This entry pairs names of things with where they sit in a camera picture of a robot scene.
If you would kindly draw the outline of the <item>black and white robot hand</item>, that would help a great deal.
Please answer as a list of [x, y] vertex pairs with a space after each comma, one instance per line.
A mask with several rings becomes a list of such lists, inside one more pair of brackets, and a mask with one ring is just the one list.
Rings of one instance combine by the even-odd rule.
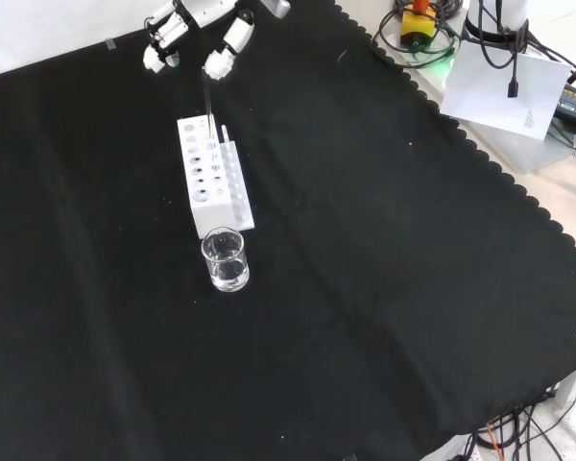
[[223, 80], [252, 37], [252, 12], [237, 8], [236, 1], [169, 1], [144, 20], [149, 41], [143, 54], [143, 65], [155, 73], [165, 66], [179, 64], [178, 45], [188, 32], [205, 29], [233, 16], [222, 45], [207, 57], [203, 71], [213, 81]]

